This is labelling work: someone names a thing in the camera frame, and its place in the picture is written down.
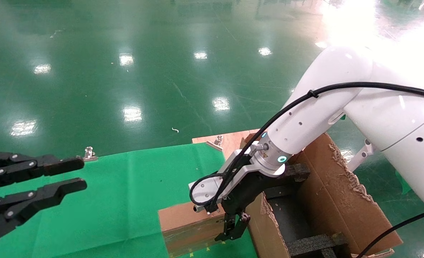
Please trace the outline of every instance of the black cable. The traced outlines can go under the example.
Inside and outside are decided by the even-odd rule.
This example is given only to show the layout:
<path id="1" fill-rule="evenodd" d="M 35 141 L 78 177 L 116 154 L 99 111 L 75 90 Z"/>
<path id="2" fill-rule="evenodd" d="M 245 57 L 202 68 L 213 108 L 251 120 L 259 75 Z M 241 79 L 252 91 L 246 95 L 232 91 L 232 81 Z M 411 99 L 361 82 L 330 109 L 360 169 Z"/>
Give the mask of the black cable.
<path id="1" fill-rule="evenodd" d="M 218 174 L 217 173 L 217 171 L 215 171 L 214 173 L 212 173 L 212 174 L 210 174 L 210 175 L 207 175 L 207 176 L 204 176 L 204 177 L 202 177 L 202 178 L 200 178 L 199 180 L 197 180 L 192 186 L 191 186 L 191 189 L 189 190 L 189 198 L 190 198 L 190 200 L 194 203 L 194 204 L 196 204 L 196 205 L 206 205 L 207 203 L 209 203 L 209 201 L 213 198 L 213 197 L 211 197 L 209 200 L 207 200 L 207 201 L 204 201 L 204 202 L 197 202 L 197 201 L 195 201 L 194 200 L 194 198 L 193 198 L 193 189 L 199 184 L 199 183 L 201 183 L 202 181 L 204 181 L 204 180 L 206 180 L 207 178 L 213 178 L 213 177 L 216 177 L 216 176 L 223 176 L 221 173 L 220 174 Z"/>
<path id="2" fill-rule="evenodd" d="M 377 244 L 377 242 L 379 242 L 379 240 L 384 238 L 386 235 L 394 232 L 395 230 L 399 229 L 400 227 L 403 227 L 403 226 L 405 226 L 405 225 L 407 225 L 411 222 L 414 222 L 414 221 L 416 221 L 418 219 L 422 219 L 422 218 L 424 218 L 424 213 L 419 214 L 415 217 L 412 217 L 411 219 L 407 219 L 404 222 L 401 222 L 397 225 L 394 225 L 393 227 L 391 227 L 390 229 L 386 230 L 384 233 L 382 233 L 378 237 L 376 237 L 376 239 L 374 239 L 365 249 L 363 249 L 363 251 L 361 251 L 361 253 L 356 258 L 362 258 L 365 255 L 365 253 L 373 247 L 373 245 Z"/>
<path id="3" fill-rule="evenodd" d="M 199 204 L 192 198 L 192 192 L 194 187 L 191 187 L 190 189 L 190 199 L 194 204 L 197 205 L 207 205 L 210 203 L 216 203 L 218 200 L 218 197 L 222 192 L 225 190 L 225 188 L 230 184 L 231 180 L 234 178 L 234 176 L 238 173 L 237 170 L 233 171 L 235 169 L 236 164 L 238 161 L 243 157 L 244 153 L 248 150 L 250 145 L 279 117 L 281 117 L 284 113 L 286 113 L 288 110 L 294 108 L 298 104 L 308 100 L 309 98 L 315 97 L 318 98 L 319 94 L 325 93 L 330 90 L 339 90 L 339 89 L 349 89 L 349 88 L 377 88 L 377 89 L 384 89 L 384 90 L 395 90 L 395 91 L 402 91 L 406 93 L 413 93 L 416 95 L 424 96 L 424 90 L 413 88 L 413 87 L 407 87 L 407 86 L 401 86 L 401 85 L 394 85 L 391 83 L 377 83 L 377 82 L 350 82 L 350 83 L 338 83 L 334 85 L 325 86 L 322 88 L 319 88 L 317 90 L 309 90 L 308 93 L 305 95 L 297 98 L 295 101 L 289 103 L 287 106 L 282 108 L 279 112 L 277 112 L 271 119 L 269 119 L 261 128 L 260 130 L 253 135 L 253 137 L 248 141 L 244 148 L 242 148 L 241 152 L 233 159 L 233 161 L 230 163 L 230 165 L 221 173 L 223 180 L 220 186 L 218 187 L 217 193 L 214 195 L 213 198 L 209 199 L 206 202 L 203 202 L 202 204 Z M 202 181 L 206 179 L 206 177 L 199 179 L 198 181 Z"/>

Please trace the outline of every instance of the green cloth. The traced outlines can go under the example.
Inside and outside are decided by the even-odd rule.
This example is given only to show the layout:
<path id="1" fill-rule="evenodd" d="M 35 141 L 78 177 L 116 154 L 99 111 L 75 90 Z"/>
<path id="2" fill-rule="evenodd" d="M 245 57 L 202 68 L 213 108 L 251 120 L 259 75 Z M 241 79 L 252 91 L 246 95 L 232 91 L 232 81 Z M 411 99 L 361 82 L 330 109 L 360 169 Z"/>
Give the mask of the green cloth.
<path id="1" fill-rule="evenodd" d="M 158 210 L 188 202 L 188 183 L 222 164 L 222 153 L 206 144 L 179 145 L 100 157 L 76 172 L 0 188 L 4 196 L 76 177 L 88 183 L 1 238 L 0 258 L 167 258 Z M 193 255 L 256 258 L 247 230 L 209 249 Z"/>

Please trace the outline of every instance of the cardboard flap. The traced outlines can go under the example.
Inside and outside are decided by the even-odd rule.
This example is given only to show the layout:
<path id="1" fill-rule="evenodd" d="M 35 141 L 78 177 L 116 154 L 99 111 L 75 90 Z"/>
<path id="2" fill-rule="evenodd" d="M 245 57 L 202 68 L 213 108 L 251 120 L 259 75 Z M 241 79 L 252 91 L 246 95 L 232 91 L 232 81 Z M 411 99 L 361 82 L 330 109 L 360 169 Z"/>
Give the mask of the cardboard flap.
<path id="1" fill-rule="evenodd" d="M 379 206 L 366 193 L 358 178 L 348 171 L 345 160 L 327 134 L 322 134 L 290 163 L 305 163 L 311 172 L 298 199 L 317 234 L 342 232 L 351 253 L 360 253 L 372 240 L 392 227 Z M 372 255 L 400 245 L 393 232 L 366 253 Z"/>

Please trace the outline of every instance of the cardboard box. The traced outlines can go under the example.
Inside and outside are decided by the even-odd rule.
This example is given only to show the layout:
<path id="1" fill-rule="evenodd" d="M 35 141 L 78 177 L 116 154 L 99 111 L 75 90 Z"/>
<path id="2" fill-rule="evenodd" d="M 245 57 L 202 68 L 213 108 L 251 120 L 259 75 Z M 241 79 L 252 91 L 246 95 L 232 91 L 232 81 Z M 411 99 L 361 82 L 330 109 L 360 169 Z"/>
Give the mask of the cardboard box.
<path id="1" fill-rule="evenodd" d="M 256 130 L 223 134 L 223 153 L 229 155 L 249 140 Z M 213 142 L 216 135 L 193 139 L 193 143 Z M 366 193 L 358 178 L 348 170 L 338 147 L 322 134 L 305 150 L 290 158 L 290 163 L 305 163 L 311 175 L 302 184 L 297 201 L 316 234 L 342 233 L 347 238 L 352 256 L 360 253 L 372 240 L 392 227 L 378 204 Z M 246 212 L 251 216 L 249 229 L 260 258 L 289 258 L 273 208 L 264 193 L 251 203 Z M 384 258 L 394 253 L 402 240 L 393 232 L 379 241 L 366 254 Z"/>

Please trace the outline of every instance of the metal clamp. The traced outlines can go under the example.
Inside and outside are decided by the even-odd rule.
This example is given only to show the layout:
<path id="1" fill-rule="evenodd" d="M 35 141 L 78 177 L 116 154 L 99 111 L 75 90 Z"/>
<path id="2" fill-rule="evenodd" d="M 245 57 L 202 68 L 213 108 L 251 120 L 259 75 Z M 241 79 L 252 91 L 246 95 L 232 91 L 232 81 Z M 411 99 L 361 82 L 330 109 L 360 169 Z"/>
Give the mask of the metal clamp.
<path id="1" fill-rule="evenodd" d="M 83 161 L 94 161 L 99 157 L 93 152 L 93 147 L 89 146 L 85 148 L 85 156 L 83 157 Z"/>
<path id="2" fill-rule="evenodd" d="M 209 140 L 206 142 L 207 145 L 221 152 L 223 151 L 223 148 L 221 147 L 222 143 L 223 137 L 221 135 L 217 136 L 214 142 L 211 142 Z"/>

